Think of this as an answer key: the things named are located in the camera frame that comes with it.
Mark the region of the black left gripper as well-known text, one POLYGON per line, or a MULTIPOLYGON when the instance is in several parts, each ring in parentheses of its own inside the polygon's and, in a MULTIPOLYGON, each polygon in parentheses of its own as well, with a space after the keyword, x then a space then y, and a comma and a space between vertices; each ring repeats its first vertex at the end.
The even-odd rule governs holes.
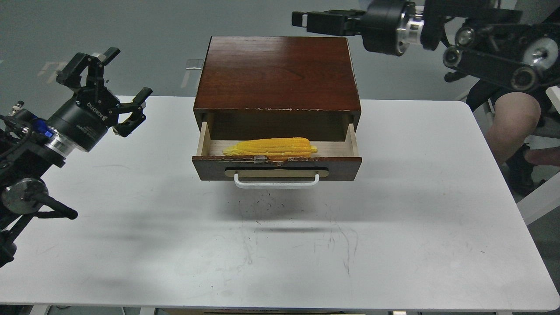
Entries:
POLYGON ((73 141, 82 151, 91 151, 110 126, 114 134, 128 137, 146 120, 145 101, 151 96, 152 88, 143 87, 131 102, 119 105, 120 100, 104 87, 105 67, 120 52, 116 47, 108 48, 99 56, 78 52, 64 69, 57 72, 56 82, 76 92, 47 119, 47 124, 73 141), (130 116, 113 126, 116 118, 110 117, 109 109, 116 116, 126 113, 130 113, 130 116))

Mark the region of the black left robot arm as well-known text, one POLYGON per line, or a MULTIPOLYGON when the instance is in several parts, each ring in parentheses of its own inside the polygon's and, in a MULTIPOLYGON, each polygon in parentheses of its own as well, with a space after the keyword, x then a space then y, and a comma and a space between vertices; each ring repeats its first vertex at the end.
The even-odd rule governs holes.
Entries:
POLYGON ((56 81, 72 91, 72 97, 48 119, 42 119, 18 101, 2 115, 0 143, 0 263, 14 260, 14 243, 34 218, 68 218, 78 212, 49 195, 42 176, 61 168, 75 149, 89 152, 112 129, 128 137, 145 120, 144 87, 131 102, 121 102, 107 87, 104 70, 120 50, 110 47, 98 56, 78 52, 57 73, 56 81))

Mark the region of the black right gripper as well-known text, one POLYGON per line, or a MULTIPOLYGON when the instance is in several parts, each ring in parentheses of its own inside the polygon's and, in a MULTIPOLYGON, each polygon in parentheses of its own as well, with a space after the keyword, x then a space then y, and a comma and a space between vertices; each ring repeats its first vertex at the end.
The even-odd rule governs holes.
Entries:
POLYGON ((359 35, 366 51, 401 56, 409 45, 406 24, 414 14, 412 1, 372 0, 366 10, 293 11, 292 26, 322 35, 359 35))

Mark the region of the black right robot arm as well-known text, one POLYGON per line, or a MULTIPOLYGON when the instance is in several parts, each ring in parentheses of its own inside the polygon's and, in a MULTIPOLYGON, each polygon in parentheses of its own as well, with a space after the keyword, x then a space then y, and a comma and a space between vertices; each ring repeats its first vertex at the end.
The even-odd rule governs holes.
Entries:
POLYGON ((373 0, 366 10, 292 12, 307 32, 362 37, 369 52, 401 56, 408 46, 446 46, 447 82, 466 76, 530 92, 559 84, 559 24, 522 24, 522 12, 492 0, 373 0))

